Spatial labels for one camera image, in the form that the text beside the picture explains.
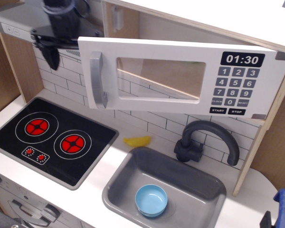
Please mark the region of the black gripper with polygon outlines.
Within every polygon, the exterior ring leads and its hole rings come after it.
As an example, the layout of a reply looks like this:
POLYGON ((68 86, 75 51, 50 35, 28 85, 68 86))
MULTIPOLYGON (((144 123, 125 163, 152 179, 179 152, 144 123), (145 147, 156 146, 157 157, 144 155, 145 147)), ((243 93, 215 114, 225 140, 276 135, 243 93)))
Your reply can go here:
POLYGON ((30 32, 34 45, 41 51, 51 69, 57 70, 60 62, 58 49, 78 49, 79 37, 103 38, 101 28, 86 19, 79 19, 76 27, 69 25, 46 25, 34 28, 30 32))

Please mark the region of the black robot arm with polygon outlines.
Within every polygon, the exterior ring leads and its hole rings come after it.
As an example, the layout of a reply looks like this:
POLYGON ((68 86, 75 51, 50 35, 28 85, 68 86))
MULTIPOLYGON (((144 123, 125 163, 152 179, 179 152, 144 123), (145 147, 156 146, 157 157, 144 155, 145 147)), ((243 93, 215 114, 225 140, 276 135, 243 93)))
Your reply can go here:
POLYGON ((88 1, 85 12, 78 9, 75 0, 43 0, 41 7, 49 25, 34 28, 30 34, 51 69, 57 70, 60 49, 78 50, 79 37, 104 37, 104 32, 87 20, 91 7, 88 1))

